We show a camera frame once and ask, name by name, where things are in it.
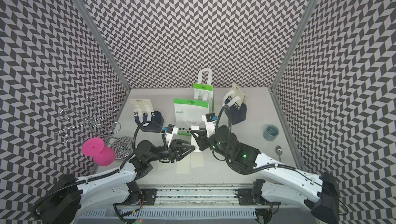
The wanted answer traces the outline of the green white bag front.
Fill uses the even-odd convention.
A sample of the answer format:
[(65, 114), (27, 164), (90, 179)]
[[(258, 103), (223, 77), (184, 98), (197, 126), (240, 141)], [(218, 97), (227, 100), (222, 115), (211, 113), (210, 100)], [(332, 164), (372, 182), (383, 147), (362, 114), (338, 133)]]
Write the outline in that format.
[(209, 103), (201, 100), (180, 99), (173, 100), (175, 121), (179, 135), (190, 135), (191, 127), (205, 127), (202, 116), (209, 114)]

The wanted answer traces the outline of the green white bag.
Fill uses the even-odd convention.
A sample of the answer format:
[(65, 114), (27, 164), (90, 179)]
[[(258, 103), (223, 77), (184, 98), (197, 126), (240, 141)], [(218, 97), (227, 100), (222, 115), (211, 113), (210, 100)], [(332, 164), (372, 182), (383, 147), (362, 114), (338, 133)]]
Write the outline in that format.
[(205, 127), (202, 116), (209, 114), (209, 103), (201, 100), (180, 99), (173, 100), (175, 121), (179, 135), (190, 135), (191, 127)]
[[(207, 73), (207, 81), (203, 82), (203, 75)], [(209, 68), (201, 69), (198, 73), (198, 81), (193, 84), (194, 99), (209, 103), (210, 111), (214, 111), (214, 99), (212, 85), (212, 70)]]

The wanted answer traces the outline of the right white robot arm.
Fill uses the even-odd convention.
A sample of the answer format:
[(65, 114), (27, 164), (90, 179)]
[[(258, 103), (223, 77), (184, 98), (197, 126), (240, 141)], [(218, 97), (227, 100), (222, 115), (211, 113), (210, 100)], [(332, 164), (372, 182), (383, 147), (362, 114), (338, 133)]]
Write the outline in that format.
[(231, 109), (223, 106), (220, 114), (226, 114), (228, 125), (220, 126), (220, 115), (203, 115), (206, 128), (192, 129), (191, 135), (200, 151), (209, 148), (213, 155), (223, 156), (223, 161), (240, 175), (257, 175), (253, 189), (258, 190), (259, 199), (300, 205), (308, 209), (318, 220), (327, 224), (339, 223), (342, 215), (349, 213), (341, 207), (337, 178), (328, 172), (321, 175), (299, 170), (273, 159), (250, 145), (241, 143), (232, 133)]

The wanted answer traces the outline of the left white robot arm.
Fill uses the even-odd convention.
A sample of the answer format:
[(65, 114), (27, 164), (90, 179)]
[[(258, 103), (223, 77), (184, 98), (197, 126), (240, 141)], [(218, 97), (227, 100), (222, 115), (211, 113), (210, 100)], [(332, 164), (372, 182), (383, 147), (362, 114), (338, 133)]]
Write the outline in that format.
[(121, 165), (90, 176), (75, 178), (66, 175), (33, 205), (31, 215), (44, 224), (70, 224), (83, 214), (113, 204), (136, 203), (141, 191), (136, 180), (145, 177), (153, 168), (151, 162), (180, 161), (194, 152), (191, 142), (176, 139), (156, 147), (148, 140), (136, 142), (139, 124), (132, 138), (133, 152)]

